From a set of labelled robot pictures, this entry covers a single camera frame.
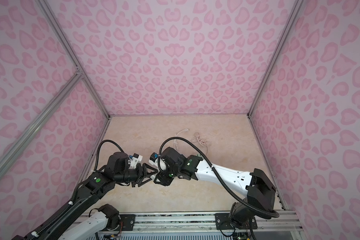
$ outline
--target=marble patterned surface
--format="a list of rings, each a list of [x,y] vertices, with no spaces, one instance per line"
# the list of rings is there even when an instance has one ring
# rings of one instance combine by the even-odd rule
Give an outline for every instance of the marble patterned surface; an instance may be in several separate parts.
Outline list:
[[[195,132],[199,132],[202,138],[212,143],[207,155],[212,163],[244,171],[259,168],[270,178],[246,115],[113,117],[104,139],[117,142],[128,154],[142,155],[143,162],[148,162],[149,156],[159,151],[163,141],[184,128],[189,131],[182,132],[180,137],[190,140]],[[173,147],[173,141],[167,146]],[[116,151],[113,144],[105,143],[101,148],[99,167],[105,165]],[[184,142],[179,142],[178,151],[184,156],[196,154]],[[234,202],[235,199],[217,184],[174,179],[168,187],[153,181],[139,188],[116,185],[93,207],[108,203],[120,212],[215,211],[230,210]],[[278,202],[275,209],[281,209]]]

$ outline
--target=pink patterned wallpaper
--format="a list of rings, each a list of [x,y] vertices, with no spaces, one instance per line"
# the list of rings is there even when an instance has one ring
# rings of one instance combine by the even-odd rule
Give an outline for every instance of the pink patterned wallpaper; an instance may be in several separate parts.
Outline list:
[[[79,82],[0,181],[0,239],[27,234],[66,203],[104,122]]]
[[[42,16],[0,1],[0,157],[75,72]]]
[[[53,0],[111,114],[246,113],[294,0]]]
[[[254,123],[309,239],[360,239],[359,0],[307,3]]]

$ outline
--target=pink wall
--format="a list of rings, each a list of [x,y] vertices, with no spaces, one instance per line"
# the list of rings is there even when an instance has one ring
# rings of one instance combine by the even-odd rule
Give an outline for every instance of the pink wall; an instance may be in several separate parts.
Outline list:
[[[79,82],[0,181],[0,239],[28,233],[66,203],[104,122]]]
[[[0,157],[73,72],[34,1],[0,1]]]
[[[309,1],[254,123],[309,239],[359,239],[360,1]]]
[[[111,114],[247,113],[294,0],[53,0]]]

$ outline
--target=white cable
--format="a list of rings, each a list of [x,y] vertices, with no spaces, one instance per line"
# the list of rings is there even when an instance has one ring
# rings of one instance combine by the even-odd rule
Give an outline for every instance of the white cable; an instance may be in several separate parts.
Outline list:
[[[188,132],[189,129],[188,128],[184,128],[183,130],[181,130],[180,132],[176,133],[175,134],[175,137],[177,137],[181,132]],[[174,149],[177,151],[179,149],[178,145],[177,145],[177,139],[175,139],[173,141],[173,146],[174,146]]]
[[[191,139],[191,142],[198,142],[202,147],[206,147],[205,155],[208,154],[208,147],[212,146],[212,144],[205,139],[202,139],[200,137],[200,134],[198,132],[195,132],[195,137]]]

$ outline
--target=robotic arm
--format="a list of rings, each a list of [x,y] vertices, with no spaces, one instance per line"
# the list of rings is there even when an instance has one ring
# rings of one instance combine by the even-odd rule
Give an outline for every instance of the robotic arm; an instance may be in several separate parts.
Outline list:
[[[186,158],[171,147],[161,153],[164,144],[173,139],[188,142],[202,157],[191,155]],[[97,155],[99,155],[102,143],[106,141],[109,140],[101,142]],[[12,240],[85,239],[100,230],[115,230],[120,223],[119,212],[106,204],[84,222],[86,224],[84,232],[83,228],[78,226],[66,232],[84,211],[108,191],[114,189],[115,184],[141,187],[150,180],[154,180],[155,184],[169,186],[175,177],[186,180],[206,180],[223,185],[238,200],[232,205],[230,212],[230,223],[233,227],[245,228],[245,222],[254,215],[266,219],[278,217],[278,213],[273,210],[276,188],[260,169],[243,172],[211,164],[196,146],[181,137],[167,139],[162,144],[159,154],[153,153],[150,156],[149,163],[157,166],[158,170],[146,163],[141,164],[141,160],[142,156],[138,154],[128,156],[124,152],[115,152],[109,157],[106,165],[94,171],[76,186],[72,198],[55,214],[26,236],[17,235]],[[238,197],[231,189],[242,194],[244,198]]]

